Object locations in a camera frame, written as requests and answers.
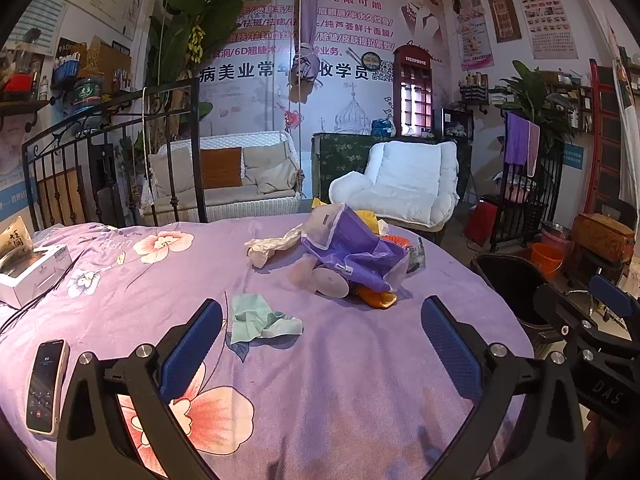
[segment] qr code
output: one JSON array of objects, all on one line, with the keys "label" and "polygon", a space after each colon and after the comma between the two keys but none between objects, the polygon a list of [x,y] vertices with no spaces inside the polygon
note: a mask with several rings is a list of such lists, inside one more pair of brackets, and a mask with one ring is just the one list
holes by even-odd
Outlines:
[{"label": "qr code", "polygon": [[372,75],[373,81],[387,81],[392,82],[394,80],[394,62],[383,59],[380,61],[380,70],[376,70]]}]

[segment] yellow bananas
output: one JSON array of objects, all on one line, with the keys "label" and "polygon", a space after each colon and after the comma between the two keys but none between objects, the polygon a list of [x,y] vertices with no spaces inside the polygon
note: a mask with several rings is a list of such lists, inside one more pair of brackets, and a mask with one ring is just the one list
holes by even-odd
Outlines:
[{"label": "yellow bananas", "polygon": [[187,43],[187,49],[191,53],[191,60],[194,65],[198,65],[202,61],[203,51],[202,51],[202,38],[204,38],[204,30],[202,30],[199,26],[193,27],[191,29],[191,34],[189,36],[189,43]]}]

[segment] phone screen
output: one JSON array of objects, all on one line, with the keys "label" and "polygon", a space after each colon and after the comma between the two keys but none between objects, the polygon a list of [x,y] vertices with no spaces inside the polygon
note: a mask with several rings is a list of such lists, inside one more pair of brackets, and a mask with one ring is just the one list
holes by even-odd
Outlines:
[{"label": "phone screen", "polygon": [[27,399],[27,427],[32,430],[50,433],[53,428],[53,395],[63,346],[62,339],[38,346]]}]

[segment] smartphone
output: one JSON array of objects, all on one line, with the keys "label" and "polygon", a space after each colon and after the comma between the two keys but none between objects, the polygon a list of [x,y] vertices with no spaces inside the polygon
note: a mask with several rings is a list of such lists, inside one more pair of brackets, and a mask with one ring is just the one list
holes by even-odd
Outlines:
[{"label": "smartphone", "polygon": [[58,432],[60,395],[68,358],[69,345],[63,339],[38,346],[27,394],[26,424],[31,433],[55,436]]}]

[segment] red ladder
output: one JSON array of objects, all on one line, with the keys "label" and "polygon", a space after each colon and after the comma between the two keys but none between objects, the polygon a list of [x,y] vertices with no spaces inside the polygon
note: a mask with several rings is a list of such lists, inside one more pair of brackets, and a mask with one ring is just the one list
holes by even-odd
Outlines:
[{"label": "red ladder", "polygon": [[620,195],[622,123],[613,69],[590,59],[593,85],[593,158],[584,212],[602,210],[602,203]]}]

